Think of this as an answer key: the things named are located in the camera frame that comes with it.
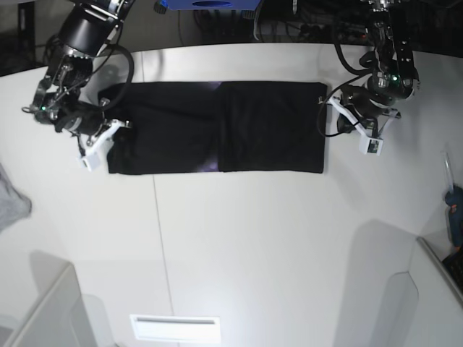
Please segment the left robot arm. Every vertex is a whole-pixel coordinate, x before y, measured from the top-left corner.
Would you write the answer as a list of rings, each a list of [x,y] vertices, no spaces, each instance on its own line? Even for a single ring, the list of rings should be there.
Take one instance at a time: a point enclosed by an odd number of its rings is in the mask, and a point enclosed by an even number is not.
[[[399,118],[400,113],[394,104],[411,98],[415,85],[420,82],[415,67],[414,55],[409,41],[407,13],[402,1],[369,1],[365,32],[373,49],[359,59],[360,69],[353,68],[345,59],[339,40],[339,26],[343,19],[355,13],[355,9],[346,8],[334,15],[331,26],[331,39],[341,65],[354,77],[335,87],[318,109],[318,133],[325,138],[341,134],[367,130],[372,138],[379,137],[383,128],[378,125],[380,116],[391,121]],[[340,114],[337,132],[326,134],[321,126],[322,112],[329,98],[341,92],[342,111],[349,111],[353,120]]]

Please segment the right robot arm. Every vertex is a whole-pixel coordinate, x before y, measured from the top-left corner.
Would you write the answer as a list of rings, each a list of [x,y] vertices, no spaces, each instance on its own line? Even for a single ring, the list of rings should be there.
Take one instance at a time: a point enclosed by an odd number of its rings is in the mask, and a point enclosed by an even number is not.
[[[54,50],[33,101],[22,108],[58,133],[66,130],[77,139],[87,136],[88,141],[78,145],[82,158],[97,152],[119,129],[130,126],[128,121],[107,119],[105,113],[122,100],[135,73],[131,53],[119,44],[132,5],[132,1],[75,1],[60,31],[51,38]],[[93,61],[104,51],[118,51],[127,59],[129,71],[115,97],[93,105],[82,101],[80,93],[99,72]]]

